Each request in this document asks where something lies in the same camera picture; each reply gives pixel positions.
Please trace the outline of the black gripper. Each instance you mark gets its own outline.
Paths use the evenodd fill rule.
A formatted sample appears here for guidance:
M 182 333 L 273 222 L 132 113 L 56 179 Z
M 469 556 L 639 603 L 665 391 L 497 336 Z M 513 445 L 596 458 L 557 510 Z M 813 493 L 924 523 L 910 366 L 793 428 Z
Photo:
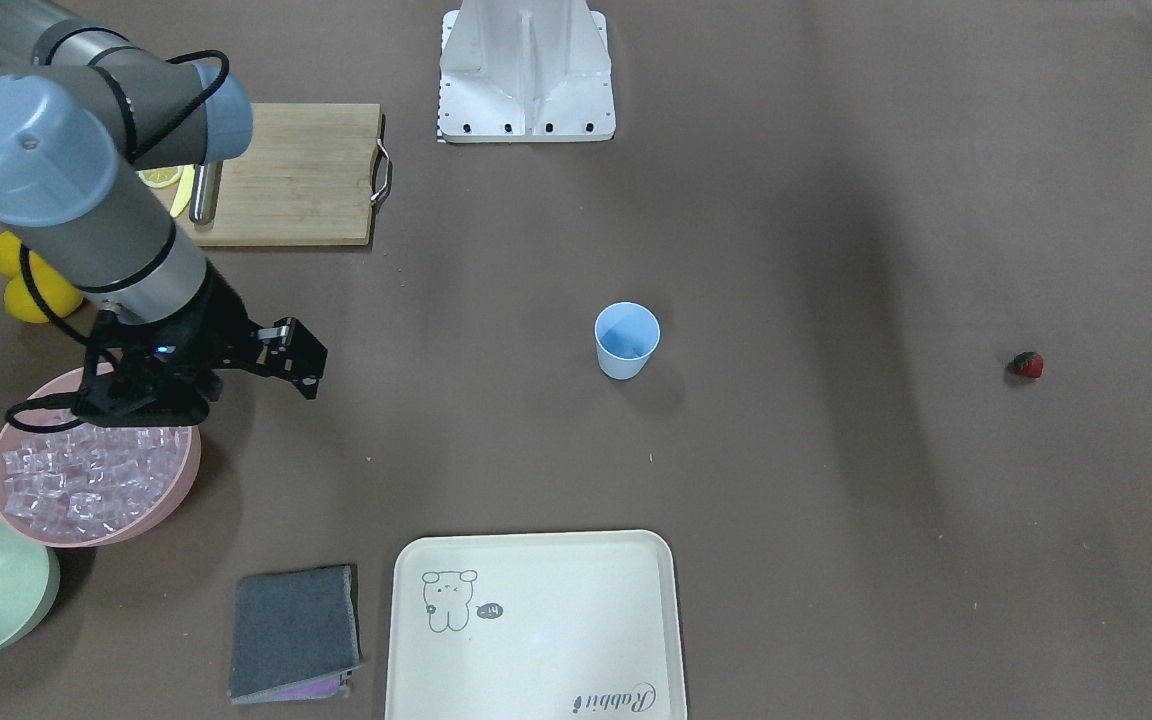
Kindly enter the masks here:
M 221 396 L 220 370 L 291 382 L 312 400 L 328 350 L 293 316 L 262 327 L 214 266 L 200 291 L 159 323 L 97 313 L 70 414 L 96 427 L 196 427 Z

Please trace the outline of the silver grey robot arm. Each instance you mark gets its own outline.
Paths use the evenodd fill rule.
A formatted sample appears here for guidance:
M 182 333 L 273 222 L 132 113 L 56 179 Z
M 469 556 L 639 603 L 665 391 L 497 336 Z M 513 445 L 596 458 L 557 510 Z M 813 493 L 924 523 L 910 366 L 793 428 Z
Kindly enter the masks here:
M 71 427 L 196 427 L 220 370 L 314 397 L 326 348 L 298 320 L 252 323 L 238 293 L 143 183 L 145 169 L 242 156 L 247 90 L 227 55 L 162 60 L 51 1 L 0 1 L 0 225 L 28 272 L 41 259 L 96 306 L 79 387 L 9 407 Z

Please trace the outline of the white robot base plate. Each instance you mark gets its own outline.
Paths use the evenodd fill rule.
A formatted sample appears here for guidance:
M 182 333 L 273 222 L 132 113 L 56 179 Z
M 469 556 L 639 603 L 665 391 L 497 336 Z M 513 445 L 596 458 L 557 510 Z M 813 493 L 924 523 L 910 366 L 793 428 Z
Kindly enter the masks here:
M 444 143 L 612 141 L 608 23 L 585 1 L 463 1 L 440 22 Z

